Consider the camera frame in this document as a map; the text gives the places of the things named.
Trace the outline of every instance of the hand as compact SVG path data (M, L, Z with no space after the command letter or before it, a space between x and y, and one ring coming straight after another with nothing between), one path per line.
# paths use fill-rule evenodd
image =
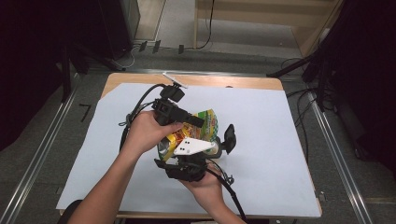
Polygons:
M212 164L209 164L208 168L220 175L220 172ZM225 206L221 184L218 179L209 172L206 172L204 178L198 182L179 181L194 195L198 204L209 214Z
M136 116L122 150L133 148L141 155L154 148L166 135L183 127L183 124L178 122L161 126L154 117L154 111L142 111Z

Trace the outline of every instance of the forearm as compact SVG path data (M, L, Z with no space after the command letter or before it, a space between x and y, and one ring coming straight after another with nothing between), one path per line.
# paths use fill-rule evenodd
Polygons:
M113 223L139 156L121 152L68 223Z
M213 219L219 223L245 223L240 217L238 217L227 205L222 204L219 207L212 209L212 210L206 210L206 212L213 217Z

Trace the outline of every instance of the snack bag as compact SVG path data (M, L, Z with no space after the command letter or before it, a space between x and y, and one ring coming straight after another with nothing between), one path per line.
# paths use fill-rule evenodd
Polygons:
M209 109L194 114L194 116L205 121L202 128L184 123L183 128L179 131L167 135L158 144L158 154L162 161L167 161L173 156L174 150L185 137L196 138L208 142L216 142L219 126L215 112L212 109ZM211 148L205 151L206 154L214 154L216 152L216 148Z

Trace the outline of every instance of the black cable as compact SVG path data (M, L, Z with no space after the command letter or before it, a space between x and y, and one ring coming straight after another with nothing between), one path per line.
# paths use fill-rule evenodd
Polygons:
M324 103L330 103L332 107L327 107ZM326 92L323 95L323 108L325 108L326 110L334 111L334 99L330 94Z
M300 93L300 92L303 92L303 91L315 91L317 88L310 88L310 89L302 89L302 90L299 90L299 91L292 91L292 92L289 92L289 93L287 93L286 94L286 97L291 97L291 96L293 96L293 95L295 95L295 94L297 94L297 93Z
M202 45L201 47L197 48L197 49L203 49L207 43L209 43L210 38L212 36L212 19L213 19L213 7L215 5L215 0L212 1L212 9L210 11L210 21L209 21L209 37L206 40L206 43L204 45Z
M207 159L207 160L211 161L218 168L218 170L221 172L223 178L226 179L226 175L224 174L223 169L221 169L221 167L215 161L213 161L211 159Z
M226 188L228 190L228 192L230 192L231 198L233 198L233 202L236 205L236 208L238 208L239 211L239 215L241 215L242 220L244 220L246 223L248 223L247 217L245 216L244 210L242 209L241 204L238 201L238 198L236 197L236 193L235 191L233 191L233 189L230 187L230 185L218 174L216 174L215 172L213 172L212 170L206 168L206 170L212 174L213 176L215 176L218 181L222 184L222 186L224 186L224 188Z
M154 104L154 101L139 106L140 109L136 112L136 114L139 114L140 112L142 112L142 110L144 110L146 107L148 107L149 105L152 105L152 104Z
M282 77L283 75L287 74L288 72L291 72L291 71L293 71L307 63L310 63L315 57L316 57L316 53L314 52L314 53L308 55L307 57L301 59L300 61L285 67L284 69L281 69L281 70L271 73L271 74L267 74L267 77Z
M302 59L302 58L289 58L289 59L283 61L282 64L280 65L280 70L283 69L283 65L285 64L285 62L288 62L288 61L291 61L291 60L301 60L301 59Z
M147 48L147 49L148 49L148 48L154 48L154 46L146 46L146 48ZM178 50L178 48L170 48L170 47L159 47L159 49L177 49L177 50ZM194 51L194 50L198 50L198 49L194 49L194 48L184 48L184 50L186 50L186 51L189 51L189 50Z
M303 98L303 96L306 95L308 92L310 92L310 91L305 91L303 94L301 94L301 95L299 96L299 98L298 98L298 100L297 100L297 113L298 113L298 115L299 115L301 128L302 128L303 134L304 134L304 140L305 140L305 160L306 160L306 164L307 164L307 165L308 165L309 145L308 145L308 136L307 136L307 134L306 134L305 125L304 125L304 123L303 123L304 116L302 116L302 113L301 113L301 111L300 111L300 102L301 102L301 99ZM306 113L306 111L309 109L309 107L312 105L312 103L313 103L314 101L315 101L315 99L312 100L312 101L310 101L310 102L308 103L308 106L305 108L304 114Z
M119 124L119 125L125 124L125 128L124 128L124 130L123 130L123 132L122 132L121 141L120 141L120 150L122 149L122 146L123 146L123 144L125 143L125 139L126 139L126 136L128 135L129 128L131 127L131 124L132 124L132 122L134 121L134 118L135 118L136 115L137 115L137 113L136 113L137 110L139 110L139 107L140 107L140 105L142 104L142 102L145 100L146 96L148 96L149 93L151 93L151 91L154 90L154 89L157 88L157 87L163 87L163 88L165 88L166 86L165 86L164 84L155 84L154 86L150 87L150 88L145 92L145 94L143 94L143 96L140 98L139 102L137 102L136 106L134 107L134 110L133 110L130 114L128 114L128 115L126 116L125 123L120 123L120 124Z
M300 126L302 119L304 119L306 112L309 110L311 105L314 103L315 100L312 100L308 103L308 105L304 108L303 112L300 113L299 117L294 121L294 126L297 128Z

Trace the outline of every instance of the person's right hand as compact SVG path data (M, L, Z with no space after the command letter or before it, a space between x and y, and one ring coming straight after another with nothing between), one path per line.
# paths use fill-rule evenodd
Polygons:
M216 170L212 164L207 167L220 175L220 171ZM206 172L204 178L198 182L179 181L191 191L198 204L219 224L245 223L225 204L221 184L214 175Z
M208 165L208 168L220 175L213 165ZM184 181L179 180L195 197L195 200L200 204L209 214L211 211L224 206L224 199L222 196L222 188L218 179L210 174L205 173L204 178L200 181Z

